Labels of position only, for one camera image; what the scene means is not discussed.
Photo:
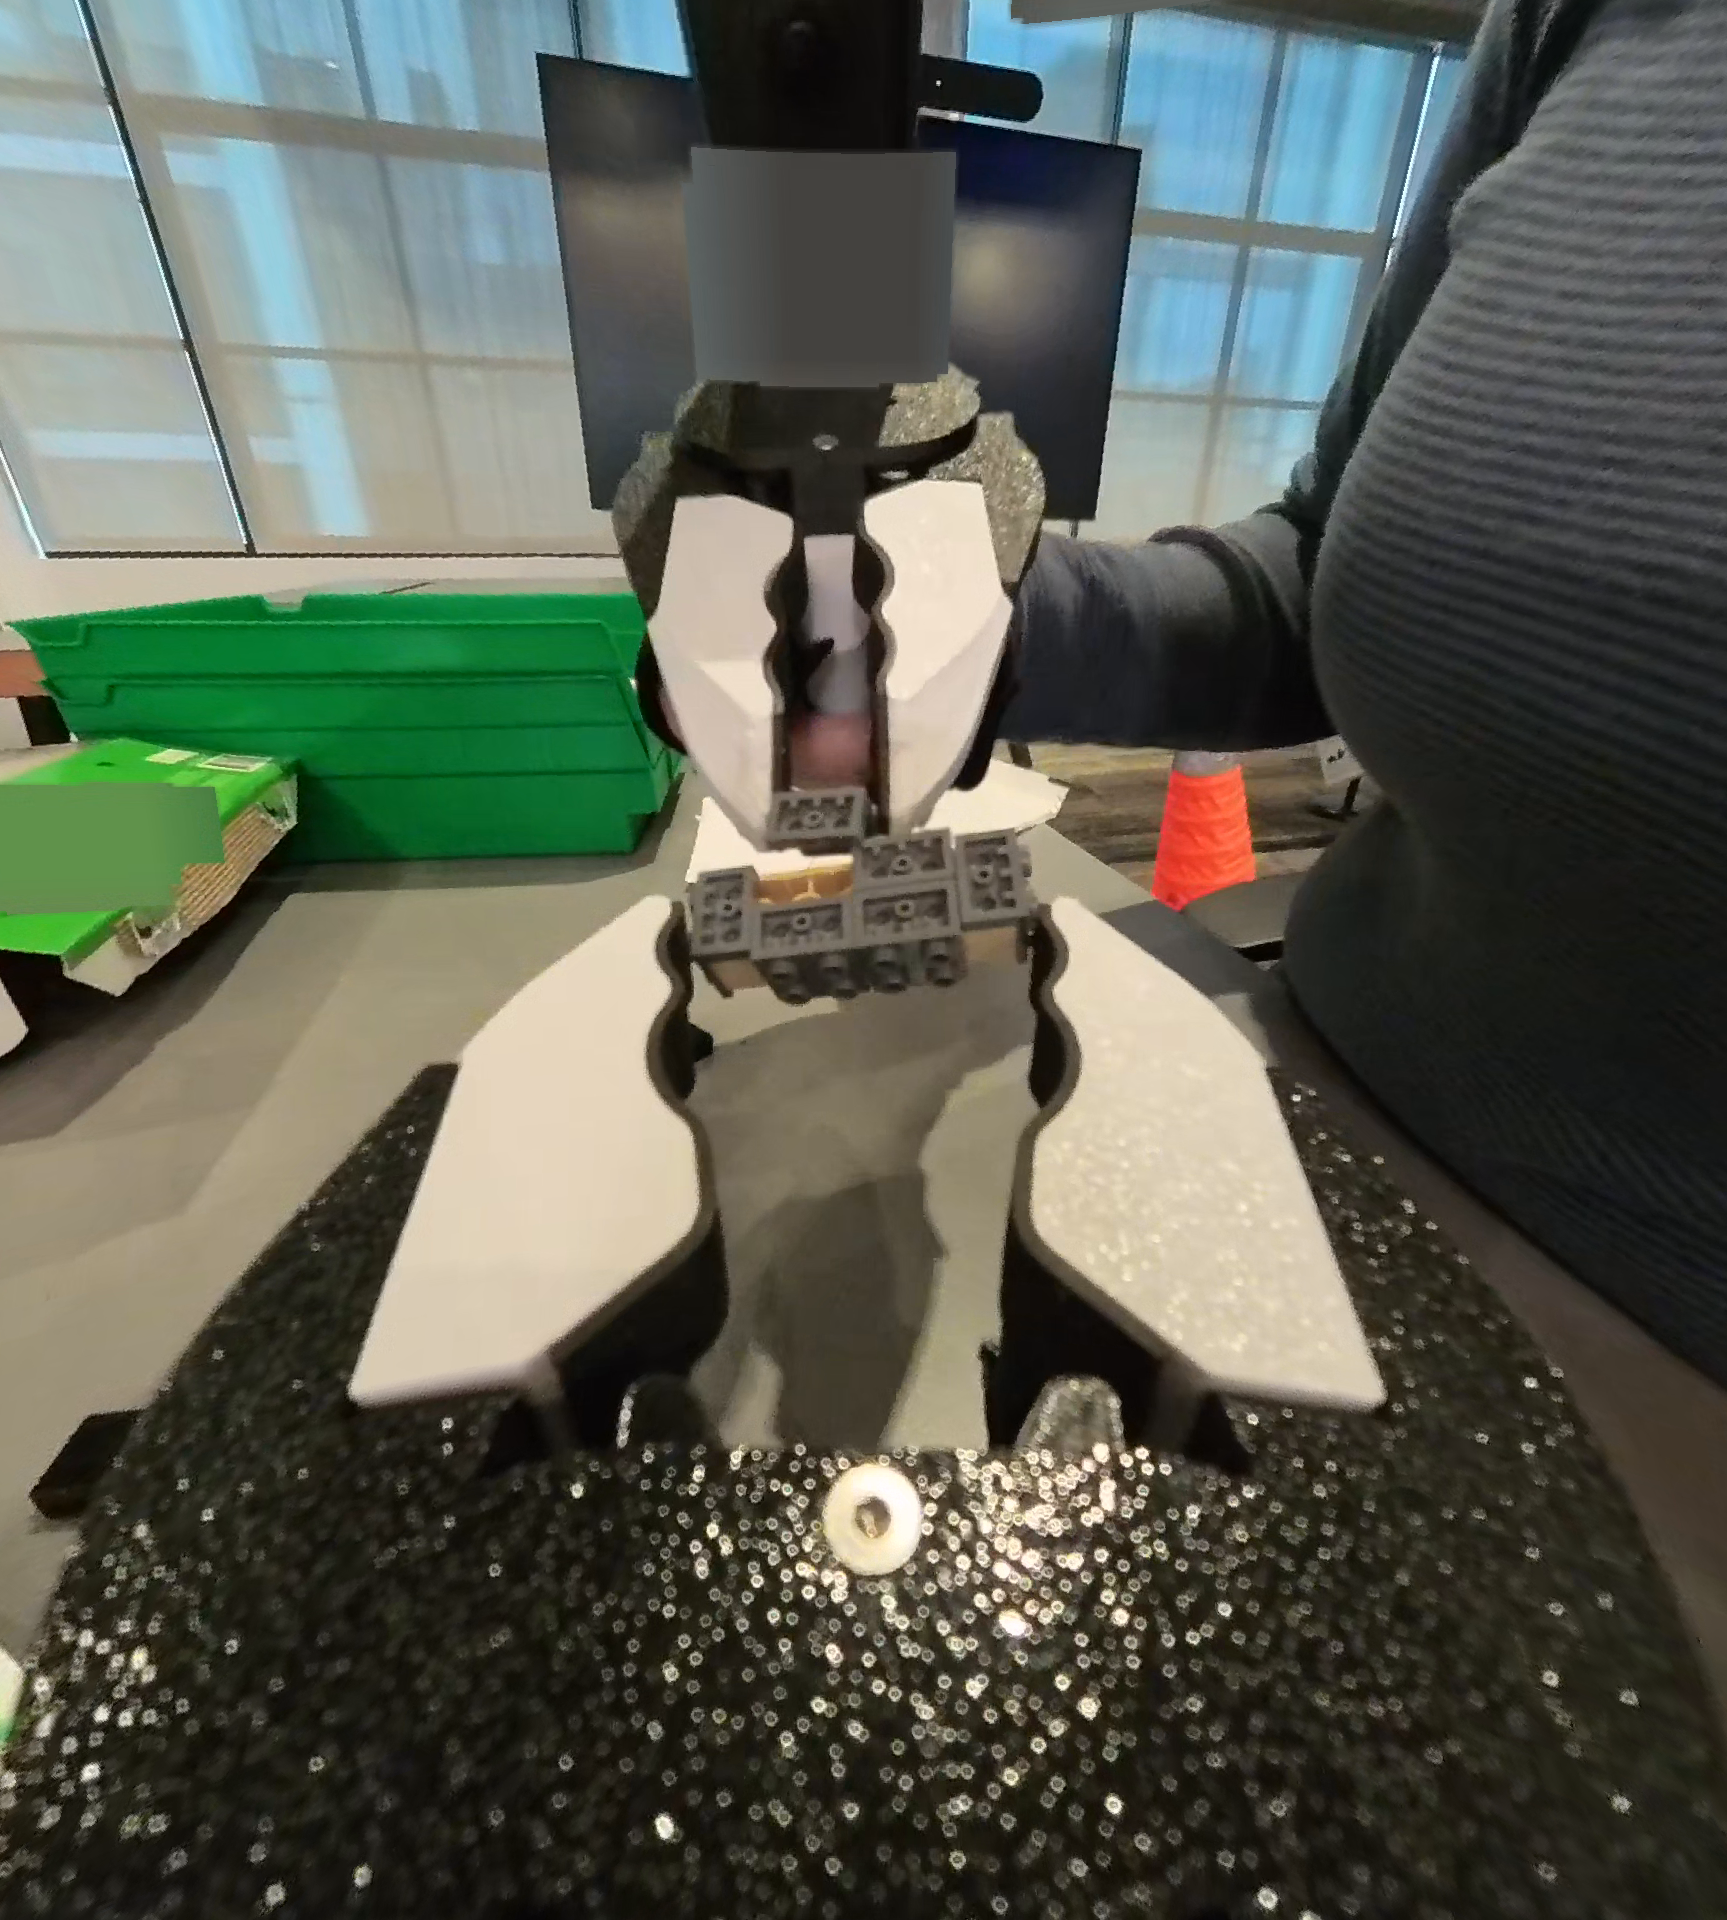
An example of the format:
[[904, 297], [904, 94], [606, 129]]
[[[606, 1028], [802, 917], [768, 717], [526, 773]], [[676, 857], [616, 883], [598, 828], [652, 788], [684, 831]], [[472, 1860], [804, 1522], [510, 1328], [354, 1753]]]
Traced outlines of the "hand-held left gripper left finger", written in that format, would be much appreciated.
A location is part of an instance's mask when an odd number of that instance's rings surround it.
[[650, 893], [462, 1047], [364, 1333], [366, 1410], [516, 1393], [616, 1414], [684, 1377], [730, 1309], [710, 1148], [690, 1111], [684, 911]]

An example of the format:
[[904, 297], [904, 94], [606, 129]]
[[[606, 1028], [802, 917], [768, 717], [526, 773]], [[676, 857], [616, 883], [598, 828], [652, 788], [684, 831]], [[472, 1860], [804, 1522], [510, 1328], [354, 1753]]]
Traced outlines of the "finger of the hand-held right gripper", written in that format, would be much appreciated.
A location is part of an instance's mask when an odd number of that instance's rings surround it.
[[884, 828], [924, 828], [964, 772], [1010, 634], [1014, 602], [974, 481], [918, 480], [866, 501], [880, 564], [874, 607], [876, 797]]
[[752, 842], [772, 837], [784, 697], [774, 655], [784, 635], [780, 578], [792, 519], [736, 494], [676, 501], [656, 611], [646, 635], [662, 703], [710, 796]]

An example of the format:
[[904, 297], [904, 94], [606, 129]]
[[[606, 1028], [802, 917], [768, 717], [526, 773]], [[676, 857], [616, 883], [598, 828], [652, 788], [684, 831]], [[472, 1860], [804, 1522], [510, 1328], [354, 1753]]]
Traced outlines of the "large window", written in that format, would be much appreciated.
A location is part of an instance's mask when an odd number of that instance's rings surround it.
[[[924, 44], [1142, 153], [1098, 511], [1270, 500], [1466, 49], [1274, 4]], [[0, 2], [0, 468], [52, 560], [592, 550], [542, 54], [686, 73], [676, 4]]]

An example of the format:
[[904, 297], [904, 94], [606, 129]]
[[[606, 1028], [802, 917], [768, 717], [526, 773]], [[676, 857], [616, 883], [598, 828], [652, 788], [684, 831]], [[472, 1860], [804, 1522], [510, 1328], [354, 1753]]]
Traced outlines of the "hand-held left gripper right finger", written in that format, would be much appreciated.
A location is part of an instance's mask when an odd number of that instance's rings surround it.
[[1156, 1377], [1370, 1414], [1384, 1379], [1260, 1047], [1186, 975], [1072, 896], [1038, 914], [1038, 1113], [1022, 1258]]

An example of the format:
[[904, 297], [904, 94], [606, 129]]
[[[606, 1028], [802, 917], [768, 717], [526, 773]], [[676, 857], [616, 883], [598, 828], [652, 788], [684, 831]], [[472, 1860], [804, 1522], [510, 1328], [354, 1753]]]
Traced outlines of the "green cardboard box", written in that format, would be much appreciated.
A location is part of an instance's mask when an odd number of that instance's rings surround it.
[[0, 1061], [36, 994], [130, 994], [300, 828], [284, 760], [132, 737], [0, 749]]

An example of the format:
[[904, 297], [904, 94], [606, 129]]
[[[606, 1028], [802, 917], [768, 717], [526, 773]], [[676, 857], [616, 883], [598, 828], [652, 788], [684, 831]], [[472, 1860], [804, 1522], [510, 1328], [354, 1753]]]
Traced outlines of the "orange traffic cone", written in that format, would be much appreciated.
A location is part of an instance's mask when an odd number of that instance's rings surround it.
[[1184, 910], [1258, 878], [1250, 797], [1238, 756], [1172, 756], [1150, 891]]

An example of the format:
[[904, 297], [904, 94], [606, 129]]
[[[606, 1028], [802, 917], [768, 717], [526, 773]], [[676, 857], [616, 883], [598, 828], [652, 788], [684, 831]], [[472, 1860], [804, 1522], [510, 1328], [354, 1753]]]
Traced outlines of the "person's right hand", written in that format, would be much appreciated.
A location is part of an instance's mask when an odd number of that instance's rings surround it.
[[788, 784], [796, 790], [866, 790], [876, 778], [876, 729], [868, 712], [806, 710], [792, 717]]

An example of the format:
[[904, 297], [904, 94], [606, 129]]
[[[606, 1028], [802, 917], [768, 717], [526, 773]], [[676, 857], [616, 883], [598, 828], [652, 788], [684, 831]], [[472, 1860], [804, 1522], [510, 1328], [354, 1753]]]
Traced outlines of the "yellow grey brick assembly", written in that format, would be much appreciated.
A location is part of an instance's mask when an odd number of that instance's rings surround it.
[[790, 1006], [944, 990], [1028, 957], [1030, 857], [1012, 830], [928, 828], [792, 873], [704, 871], [684, 896], [690, 957], [726, 995], [762, 988]]

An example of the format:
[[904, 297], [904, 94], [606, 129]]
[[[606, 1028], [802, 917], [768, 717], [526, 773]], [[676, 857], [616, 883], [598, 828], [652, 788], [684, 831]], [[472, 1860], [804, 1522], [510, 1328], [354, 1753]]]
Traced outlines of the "green plastic bin stack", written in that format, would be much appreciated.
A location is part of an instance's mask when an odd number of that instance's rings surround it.
[[18, 619], [82, 740], [292, 765], [300, 861], [628, 855], [684, 778], [624, 588], [238, 594]]

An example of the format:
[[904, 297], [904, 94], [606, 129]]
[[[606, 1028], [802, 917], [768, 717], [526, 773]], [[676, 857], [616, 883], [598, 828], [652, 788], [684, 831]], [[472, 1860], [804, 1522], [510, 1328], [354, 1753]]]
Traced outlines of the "person's dark clothed torso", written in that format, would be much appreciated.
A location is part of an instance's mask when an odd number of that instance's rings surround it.
[[1428, 1150], [1727, 1388], [1727, 4], [1492, 13], [1310, 602], [1380, 784], [1284, 971]]

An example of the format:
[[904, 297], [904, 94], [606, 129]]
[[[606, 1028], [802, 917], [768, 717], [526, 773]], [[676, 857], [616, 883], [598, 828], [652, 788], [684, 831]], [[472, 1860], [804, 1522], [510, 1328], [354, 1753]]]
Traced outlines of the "person's right forearm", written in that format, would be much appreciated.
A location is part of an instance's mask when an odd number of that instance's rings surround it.
[[1222, 756], [1326, 740], [1316, 550], [1274, 508], [1136, 544], [1042, 534], [1020, 582], [1000, 736]]

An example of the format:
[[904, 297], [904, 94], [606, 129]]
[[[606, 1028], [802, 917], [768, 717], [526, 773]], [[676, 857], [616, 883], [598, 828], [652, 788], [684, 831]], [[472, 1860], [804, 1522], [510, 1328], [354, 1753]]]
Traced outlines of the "black brick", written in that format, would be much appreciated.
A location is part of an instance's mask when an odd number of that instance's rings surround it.
[[46, 1523], [80, 1522], [144, 1414], [142, 1406], [86, 1414], [32, 1484], [34, 1514]]

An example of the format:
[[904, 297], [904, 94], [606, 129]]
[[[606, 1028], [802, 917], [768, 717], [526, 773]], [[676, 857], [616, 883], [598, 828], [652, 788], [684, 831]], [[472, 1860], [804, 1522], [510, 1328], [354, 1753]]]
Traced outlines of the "grey desk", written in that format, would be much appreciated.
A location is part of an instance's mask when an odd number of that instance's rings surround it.
[[[1727, 1732], [1727, 1391], [1530, 1245], [1402, 1136], [1272, 971], [1054, 831], [1050, 893], [1116, 911], [1262, 1051], [1561, 1368], [1669, 1572]], [[464, 861], [326, 867], [246, 891], [128, 995], [34, 975], [0, 1061], [0, 1647], [24, 1658], [70, 1547], [28, 1485], [82, 1416], [144, 1403], [222, 1294], [410, 1077], [560, 952], [684, 873]], [[754, 995], [700, 1020], [730, 1085], [698, 1097], [724, 1178], [732, 1330], [700, 1391], [738, 1441], [980, 1435], [1006, 1168], [1030, 1021], [994, 979], [812, 1009]]]

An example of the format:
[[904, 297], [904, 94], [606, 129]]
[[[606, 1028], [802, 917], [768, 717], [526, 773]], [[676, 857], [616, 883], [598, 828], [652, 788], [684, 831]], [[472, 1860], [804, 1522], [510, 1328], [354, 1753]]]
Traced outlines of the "black monitor screen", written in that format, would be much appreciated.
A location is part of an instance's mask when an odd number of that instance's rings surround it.
[[[684, 181], [702, 117], [688, 78], [538, 66], [588, 497], [608, 513], [694, 382]], [[956, 156], [952, 362], [1038, 455], [1046, 515], [1092, 518], [1140, 156], [934, 111], [918, 128], [924, 150]]]

